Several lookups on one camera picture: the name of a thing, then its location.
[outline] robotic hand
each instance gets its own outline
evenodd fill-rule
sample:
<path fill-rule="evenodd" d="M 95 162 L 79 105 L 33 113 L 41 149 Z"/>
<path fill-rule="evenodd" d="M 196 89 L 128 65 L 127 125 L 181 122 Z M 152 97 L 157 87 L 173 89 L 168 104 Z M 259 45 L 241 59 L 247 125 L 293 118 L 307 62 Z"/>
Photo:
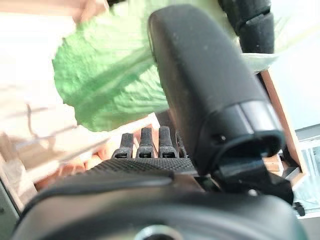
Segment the robotic hand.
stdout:
<path fill-rule="evenodd" d="M 190 5 L 154 12 L 151 51 L 179 132 L 124 134 L 112 159 L 41 191 L 14 240 L 288 239 L 306 235 L 290 182 L 267 171 L 284 138 L 258 80 L 209 16 Z"/>

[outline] white wall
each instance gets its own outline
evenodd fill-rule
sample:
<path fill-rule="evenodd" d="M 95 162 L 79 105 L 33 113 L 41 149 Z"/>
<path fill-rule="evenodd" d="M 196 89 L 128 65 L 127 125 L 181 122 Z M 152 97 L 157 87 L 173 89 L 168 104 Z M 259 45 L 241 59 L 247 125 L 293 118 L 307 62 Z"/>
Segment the white wall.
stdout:
<path fill-rule="evenodd" d="M 300 219 L 309 240 L 320 239 L 320 217 Z"/>
<path fill-rule="evenodd" d="M 270 68 L 295 130 L 320 124 L 320 34 L 281 56 Z"/>
<path fill-rule="evenodd" d="M 16 98 L 36 106 L 62 103 L 52 59 L 74 29 L 71 16 L 0 12 L 0 87 L 15 88 Z"/>

